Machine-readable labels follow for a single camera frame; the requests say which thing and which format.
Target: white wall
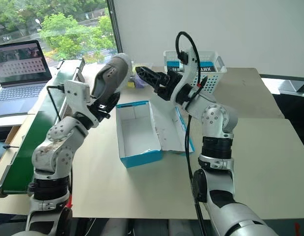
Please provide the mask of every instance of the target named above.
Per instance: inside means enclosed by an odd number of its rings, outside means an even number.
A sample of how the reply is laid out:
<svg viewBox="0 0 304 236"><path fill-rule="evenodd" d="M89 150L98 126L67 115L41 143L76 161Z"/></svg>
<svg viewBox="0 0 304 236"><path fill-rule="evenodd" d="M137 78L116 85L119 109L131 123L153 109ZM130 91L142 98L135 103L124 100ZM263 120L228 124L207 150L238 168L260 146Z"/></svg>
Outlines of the white wall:
<svg viewBox="0 0 304 236"><path fill-rule="evenodd" d="M123 51L163 65L179 31L226 67L304 77L304 0L115 0Z"/></svg>

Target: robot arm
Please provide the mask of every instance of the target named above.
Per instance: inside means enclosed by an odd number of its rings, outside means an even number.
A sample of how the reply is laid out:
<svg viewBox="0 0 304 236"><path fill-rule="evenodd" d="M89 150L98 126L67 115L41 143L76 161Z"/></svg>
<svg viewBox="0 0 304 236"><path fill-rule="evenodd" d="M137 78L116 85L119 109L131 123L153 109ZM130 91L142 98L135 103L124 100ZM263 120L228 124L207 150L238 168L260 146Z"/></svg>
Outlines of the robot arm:
<svg viewBox="0 0 304 236"><path fill-rule="evenodd" d="M231 146L238 118L232 108L217 103L204 91L191 99L198 90L189 84L195 77L197 62L192 48L186 53L189 60L183 76L172 70L165 74L146 67L136 67L136 72L158 96L179 104L202 123L203 146L198 158L201 169L193 175L193 197L204 203L218 236L276 236L248 206L233 199Z"/></svg>
<svg viewBox="0 0 304 236"><path fill-rule="evenodd" d="M33 195L24 235L34 234L32 231L37 235L67 235L72 211L66 204L74 154L88 130L110 117L109 112L117 104L131 73L129 57L117 54L96 75L92 92L87 84L64 82L62 91L74 114L51 127L45 141L33 152L34 176L28 186Z"/></svg>

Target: window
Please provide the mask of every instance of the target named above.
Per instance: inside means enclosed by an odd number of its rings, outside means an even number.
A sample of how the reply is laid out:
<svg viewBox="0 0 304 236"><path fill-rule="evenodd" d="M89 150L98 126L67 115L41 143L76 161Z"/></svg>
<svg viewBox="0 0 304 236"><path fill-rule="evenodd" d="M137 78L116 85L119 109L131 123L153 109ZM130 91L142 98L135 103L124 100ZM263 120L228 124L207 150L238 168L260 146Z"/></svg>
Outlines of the window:
<svg viewBox="0 0 304 236"><path fill-rule="evenodd" d="M37 39L48 66L105 63L117 53L105 0L0 0L0 44Z"/></svg>

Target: laptop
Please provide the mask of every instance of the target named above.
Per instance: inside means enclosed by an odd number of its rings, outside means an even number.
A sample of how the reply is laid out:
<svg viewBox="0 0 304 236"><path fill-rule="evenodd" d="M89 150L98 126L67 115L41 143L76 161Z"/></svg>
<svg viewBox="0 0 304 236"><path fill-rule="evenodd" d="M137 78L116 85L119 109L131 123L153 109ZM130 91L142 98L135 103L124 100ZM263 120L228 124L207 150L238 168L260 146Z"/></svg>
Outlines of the laptop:
<svg viewBox="0 0 304 236"><path fill-rule="evenodd" d="M51 78L37 40L0 45L0 117L26 114Z"/></svg>

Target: yellow object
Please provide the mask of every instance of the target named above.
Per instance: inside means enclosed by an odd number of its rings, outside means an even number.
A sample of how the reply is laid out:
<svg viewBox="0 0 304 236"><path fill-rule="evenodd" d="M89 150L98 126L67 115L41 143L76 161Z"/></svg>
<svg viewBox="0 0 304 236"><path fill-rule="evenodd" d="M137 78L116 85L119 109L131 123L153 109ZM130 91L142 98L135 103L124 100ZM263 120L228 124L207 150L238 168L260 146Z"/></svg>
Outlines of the yellow object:
<svg viewBox="0 0 304 236"><path fill-rule="evenodd" d="M135 88L136 86L134 82L128 82L128 87Z"/></svg>

